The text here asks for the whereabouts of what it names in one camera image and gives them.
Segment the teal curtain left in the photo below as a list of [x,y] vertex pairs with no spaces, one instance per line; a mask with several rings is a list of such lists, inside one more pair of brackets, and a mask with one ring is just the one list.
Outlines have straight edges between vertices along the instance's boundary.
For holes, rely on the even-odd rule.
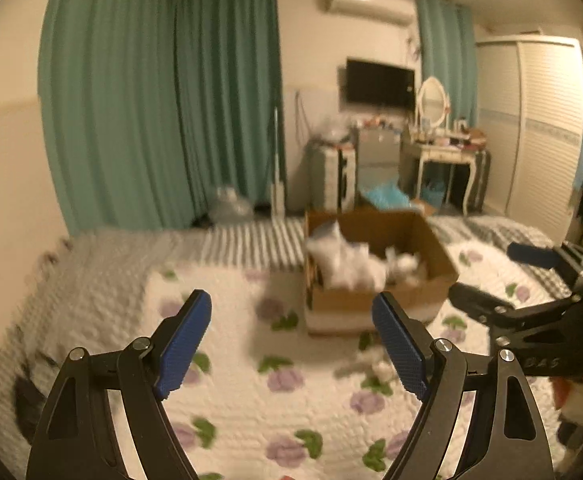
[[269,203],[276,0],[49,0],[38,90],[71,234],[185,229],[221,186]]

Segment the white oval vanity mirror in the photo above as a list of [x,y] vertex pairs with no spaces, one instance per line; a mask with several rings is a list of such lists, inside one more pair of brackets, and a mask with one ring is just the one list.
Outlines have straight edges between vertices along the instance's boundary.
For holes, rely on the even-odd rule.
[[445,124],[449,111],[448,93],[442,82],[430,76],[423,81],[416,97],[416,115],[421,130],[436,129]]

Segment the black wall television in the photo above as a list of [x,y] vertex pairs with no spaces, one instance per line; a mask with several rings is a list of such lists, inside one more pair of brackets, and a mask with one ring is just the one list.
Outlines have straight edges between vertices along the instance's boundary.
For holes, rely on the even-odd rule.
[[410,68],[348,58],[345,96],[349,103],[413,110],[415,72]]

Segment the white dressing table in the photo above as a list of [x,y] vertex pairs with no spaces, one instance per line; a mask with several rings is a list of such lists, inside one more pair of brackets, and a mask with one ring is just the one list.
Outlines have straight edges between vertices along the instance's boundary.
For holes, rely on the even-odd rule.
[[491,154],[485,148],[441,146],[406,140],[401,142],[399,188],[421,199],[421,187],[430,180],[444,180],[443,204],[454,205],[468,216],[480,214],[485,203]]

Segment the white wall air conditioner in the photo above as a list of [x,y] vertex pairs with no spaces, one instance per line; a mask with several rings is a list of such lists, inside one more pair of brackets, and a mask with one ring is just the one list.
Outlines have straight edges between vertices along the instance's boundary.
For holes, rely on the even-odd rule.
[[325,0],[325,4],[327,12],[399,26],[411,25],[416,18],[414,4],[407,0]]

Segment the white suitcase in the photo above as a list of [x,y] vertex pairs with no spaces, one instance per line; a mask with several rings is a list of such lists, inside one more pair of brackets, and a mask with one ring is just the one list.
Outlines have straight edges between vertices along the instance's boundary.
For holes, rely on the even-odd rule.
[[355,204],[357,152],[351,143],[313,144],[310,148],[311,208],[349,211]]

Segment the teal curtain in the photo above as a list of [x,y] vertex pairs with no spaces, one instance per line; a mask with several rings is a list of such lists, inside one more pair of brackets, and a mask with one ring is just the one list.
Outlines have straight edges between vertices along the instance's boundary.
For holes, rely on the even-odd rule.
[[421,76],[436,77],[448,92],[451,120],[474,127],[478,64],[473,14],[450,0],[415,0],[421,38]]
[[185,229],[221,186],[269,203],[276,0],[49,0],[38,90],[71,234]]

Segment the blue plastic bag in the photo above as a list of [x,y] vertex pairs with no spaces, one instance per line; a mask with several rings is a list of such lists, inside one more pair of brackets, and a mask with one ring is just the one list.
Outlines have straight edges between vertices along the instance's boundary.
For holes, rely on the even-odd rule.
[[378,210],[410,209],[410,197],[395,182],[386,182],[363,190],[361,196]]

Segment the cream lace garment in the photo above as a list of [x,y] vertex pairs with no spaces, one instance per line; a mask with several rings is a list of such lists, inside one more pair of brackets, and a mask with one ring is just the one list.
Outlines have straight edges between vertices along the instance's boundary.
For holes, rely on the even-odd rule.
[[395,247],[385,250],[387,282],[416,286],[428,278],[426,262],[418,254],[398,252]]

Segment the teal curtain right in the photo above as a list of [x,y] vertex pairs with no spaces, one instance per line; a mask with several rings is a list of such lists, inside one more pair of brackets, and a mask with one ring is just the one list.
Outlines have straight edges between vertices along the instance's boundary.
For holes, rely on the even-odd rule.
[[421,76],[436,77],[448,92],[451,120],[474,127],[478,64],[473,14],[450,0],[415,0],[421,38]]

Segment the white sock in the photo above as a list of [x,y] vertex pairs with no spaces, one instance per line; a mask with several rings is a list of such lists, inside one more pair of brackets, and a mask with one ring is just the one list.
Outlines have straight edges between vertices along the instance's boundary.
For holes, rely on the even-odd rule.
[[325,289],[381,292],[387,282],[386,263],[366,243],[351,243],[339,223],[321,224],[305,241],[305,250],[320,271]]

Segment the clear water jug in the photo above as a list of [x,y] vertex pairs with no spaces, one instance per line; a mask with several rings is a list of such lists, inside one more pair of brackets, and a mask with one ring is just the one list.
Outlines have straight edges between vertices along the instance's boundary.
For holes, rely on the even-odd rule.
[[235,188],[222,186],[216,189],[210,206],[209,218],[214,223],[238,223],[254,218],[254,207]]

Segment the grey checked bed sheet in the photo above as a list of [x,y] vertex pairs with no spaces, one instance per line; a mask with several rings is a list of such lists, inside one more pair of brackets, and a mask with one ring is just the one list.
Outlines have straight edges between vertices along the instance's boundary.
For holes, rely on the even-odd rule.
[[[209,231],[101,231],[75,238],[45,266],[18,321],[0,342],[0,460],[22,478],[30,445],[15,422],[13,386],[24,356],[41,350],[58,363],[75,346],[100,353],[137,336],[148,275],[169,266],[222,266],[302,275],[301,219],[259,221]],[[378,363],[381,352],[361,349]]]

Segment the white louvred wardrobe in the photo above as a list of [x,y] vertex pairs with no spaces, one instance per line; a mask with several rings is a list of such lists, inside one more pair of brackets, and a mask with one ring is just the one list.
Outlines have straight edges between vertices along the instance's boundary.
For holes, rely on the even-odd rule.
[[477,127],[491,164],[485,210],[560,242],[578,194],[573,187],[583,135],[579,41],[501,36],[478,41]]

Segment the blue laundry basket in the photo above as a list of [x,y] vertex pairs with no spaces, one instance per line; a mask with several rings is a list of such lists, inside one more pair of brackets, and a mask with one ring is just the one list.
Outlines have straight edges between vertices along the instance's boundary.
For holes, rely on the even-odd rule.
[[430,206],[440,208],[447,195],[444,180],[430,180],[421,187],[421,199]]

